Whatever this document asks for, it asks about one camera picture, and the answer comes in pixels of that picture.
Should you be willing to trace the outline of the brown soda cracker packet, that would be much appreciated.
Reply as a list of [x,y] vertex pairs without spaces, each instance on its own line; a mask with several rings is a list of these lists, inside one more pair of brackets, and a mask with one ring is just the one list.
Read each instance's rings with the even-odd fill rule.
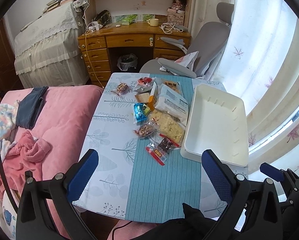
[[148,103],[150,94],[149,93],[138,93],[135,95],[137,102],[139,103]]

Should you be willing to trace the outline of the orange white oat bar packet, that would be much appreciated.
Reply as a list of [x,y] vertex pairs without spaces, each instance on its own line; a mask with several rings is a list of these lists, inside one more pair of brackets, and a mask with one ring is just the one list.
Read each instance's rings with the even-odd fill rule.
[[156,84],[156,82],[154,82],[153,86],[152,86],[152,90],[150,91],[149,99],[148,99],[148,103],[147,103],[147,106],[150,108],[151,111],[153,111],[155,109],[154,106],[156,104],[157,97],[158,97],[158,85]]

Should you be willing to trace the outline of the dark blue folded garment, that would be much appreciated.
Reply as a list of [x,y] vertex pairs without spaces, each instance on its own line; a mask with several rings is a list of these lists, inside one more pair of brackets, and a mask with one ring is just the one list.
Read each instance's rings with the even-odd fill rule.
[[48,88],[48,86],[35,87],[21,100],[16,117],[16,126],[25,129],[32,129],[35,126],[43,109],[45,103],[44,94]]

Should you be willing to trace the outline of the teal striped table runner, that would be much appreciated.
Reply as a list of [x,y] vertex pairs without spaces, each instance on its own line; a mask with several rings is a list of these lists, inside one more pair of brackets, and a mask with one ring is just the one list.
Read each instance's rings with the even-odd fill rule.
[[136,222],[163,223],[183,216],[182,204],[199,207],[201,164],[173,150],[161,166],[137,142],[125,218]]

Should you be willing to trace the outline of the yellow cracker clear bag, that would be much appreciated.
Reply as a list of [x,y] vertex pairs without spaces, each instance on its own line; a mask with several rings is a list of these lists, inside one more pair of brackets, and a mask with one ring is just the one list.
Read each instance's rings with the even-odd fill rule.
[[168,137],[177,145],[181,145],[185,130],[172,116],[155,109],[148,117],[157,124],[160,134]]

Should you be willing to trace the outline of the floral curtain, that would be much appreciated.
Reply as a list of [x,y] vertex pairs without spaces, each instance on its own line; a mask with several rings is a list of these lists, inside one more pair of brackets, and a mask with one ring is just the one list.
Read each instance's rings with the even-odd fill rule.
[[197,81],[220,82],[243,100],[252,180],[263,179],[265,162],[299,176],[299,19],[285,0],[192,0],[192,36],[218,19],[221,2],[234,6],[230,35]]

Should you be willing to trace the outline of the clear nut snack packet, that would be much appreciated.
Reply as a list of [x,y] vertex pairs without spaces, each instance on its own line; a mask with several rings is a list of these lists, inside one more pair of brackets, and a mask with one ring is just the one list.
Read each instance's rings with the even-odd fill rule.
[[134,130],[134,133],[139,137],[139,138],[146,138],[152,133],[156,131],[156,123],[154,122],[147,122],[145,124],[142,124],[139,129]]

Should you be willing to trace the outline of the blue snack packet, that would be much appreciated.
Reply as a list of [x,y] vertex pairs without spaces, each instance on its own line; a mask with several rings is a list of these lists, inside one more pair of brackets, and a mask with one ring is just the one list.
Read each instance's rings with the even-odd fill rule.
[[143,122],[147,119],[150,113],[150,108],[145,103],[135,103],[133,105],[134,123]]

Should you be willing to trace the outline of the clear packet brown snack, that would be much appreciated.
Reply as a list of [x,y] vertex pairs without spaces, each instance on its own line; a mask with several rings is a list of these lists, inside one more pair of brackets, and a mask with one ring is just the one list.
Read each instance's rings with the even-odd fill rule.
[[126,83],[122,82],[115,89],[111,90],[111,92],[116,94],[117,96],[121,96],[129,92],[129,86]]

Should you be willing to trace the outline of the clear wrapped pastry packet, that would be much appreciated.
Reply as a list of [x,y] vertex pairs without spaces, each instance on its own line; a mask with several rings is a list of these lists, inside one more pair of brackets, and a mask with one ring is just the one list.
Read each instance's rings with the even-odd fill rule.
[[162,79],[161,82],[164,85],[166,85],[167,87],[169,87],[170,89],[177,92],[178,94],[182,95],[182,89],[181,89],[180,83],[175,82],[175,81],[171,81],[171,80],[166,80],[166,79]]

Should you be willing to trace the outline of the white plastic bag on chair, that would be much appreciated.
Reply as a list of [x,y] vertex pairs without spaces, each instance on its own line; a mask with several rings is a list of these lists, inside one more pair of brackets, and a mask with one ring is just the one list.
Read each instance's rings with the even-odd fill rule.
[[177,59],[174,62],[185,67],[185,68],[188,68],[189,70],[193,70],[194,63],[195,63],[196,58],[198,57],[198,54],[199,54],[199,51],[191,52],[191,53]]

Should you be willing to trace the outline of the grey office chair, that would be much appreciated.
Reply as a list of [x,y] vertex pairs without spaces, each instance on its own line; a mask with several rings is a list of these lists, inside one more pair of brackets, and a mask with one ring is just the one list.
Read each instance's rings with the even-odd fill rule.
[[218,3],[216,13],[220,22],[205,23],[188,49],[179,40],[167,37],[163,38],[164,42],[181,48],[186,56],[190,53],[195,53],[197,57],[194,59],[192,66],[184,67],[181,63],[158,58],[145,63],[140,72],[162,74],[161,68],[164,67],[166,69],[165,73],[168,75],[177,74],[191,78],[202,77],[218,55],[225,49],[230,35],[233,11],[233,4],[225,2]]

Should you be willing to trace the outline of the white lace covered furniture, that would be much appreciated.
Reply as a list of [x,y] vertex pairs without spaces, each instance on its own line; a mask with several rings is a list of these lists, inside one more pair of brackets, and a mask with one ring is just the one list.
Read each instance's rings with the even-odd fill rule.
[[15,72],[24,88],[79,86],[89,76],[78,37],[84,21],[73,3],[41,15],[16,36]]

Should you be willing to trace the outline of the lined trash bin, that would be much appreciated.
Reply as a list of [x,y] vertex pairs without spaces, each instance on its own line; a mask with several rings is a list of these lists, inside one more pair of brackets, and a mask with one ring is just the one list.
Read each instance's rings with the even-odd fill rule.
[[119,70],[126,72],[130,68],[137,67],[137,56],[135,54],[123,55],[117,60],[117,67]]

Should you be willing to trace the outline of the yellow mug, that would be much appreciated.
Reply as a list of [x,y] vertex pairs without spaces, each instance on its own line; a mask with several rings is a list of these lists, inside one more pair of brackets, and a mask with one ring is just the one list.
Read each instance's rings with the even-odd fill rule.
[[158,18],[151,18],[147,20],[147,23],[151,26],[151,27],[157,27],[159,25],[159,19]]

